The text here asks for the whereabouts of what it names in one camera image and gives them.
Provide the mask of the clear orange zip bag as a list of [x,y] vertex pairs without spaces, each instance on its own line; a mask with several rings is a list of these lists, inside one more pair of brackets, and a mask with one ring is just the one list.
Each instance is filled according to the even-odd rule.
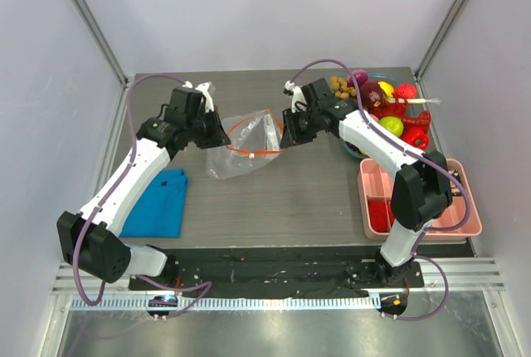
[[225,180],[261,169],[278,158],[284,127],[271,109],[222,119],[230,144],[207,150],[206,174]]

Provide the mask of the dark red toy fruit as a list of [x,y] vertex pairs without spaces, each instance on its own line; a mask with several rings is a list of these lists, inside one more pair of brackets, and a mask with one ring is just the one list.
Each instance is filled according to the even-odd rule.
[[360,88],[363,108],[373,115],[380,113],[385,106],[383,90],[377,81],[366,81]]

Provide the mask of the green toy apple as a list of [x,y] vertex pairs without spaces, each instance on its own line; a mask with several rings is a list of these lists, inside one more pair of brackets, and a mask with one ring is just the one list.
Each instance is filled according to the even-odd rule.
[[384,116],[379,120],[379,124],[391,134],[400,138],[404,131],[402,120],[396,116]]

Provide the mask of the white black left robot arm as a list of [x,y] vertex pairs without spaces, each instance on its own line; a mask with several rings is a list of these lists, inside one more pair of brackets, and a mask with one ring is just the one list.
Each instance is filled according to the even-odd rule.
[[104,187],[78,213],[57,221],[63,258],[92,276],[113,283],[124,275],[145,275],[160,290],[170,288],[173,258],[156,247],[135,247],[119,239],[134,205],[153,179],[188,144],[199,149],[230,143],[214,105],[210,82],[173,89],[163,117],[142,123],[128,155]]

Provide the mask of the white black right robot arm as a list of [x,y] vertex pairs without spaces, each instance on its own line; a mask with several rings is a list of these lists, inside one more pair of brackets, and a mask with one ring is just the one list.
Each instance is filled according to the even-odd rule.
[[389,133],[359,102],[338,98],[325,79],[306,86],[287,81],[284,93],[290,107],[282,112],[282,149],[307,144],[324,131],[359,147],[392,180],[394,222],[375,256],[374,274],[382,285],[396,285],[412,264],[422,233],[451,205],[446,158]]

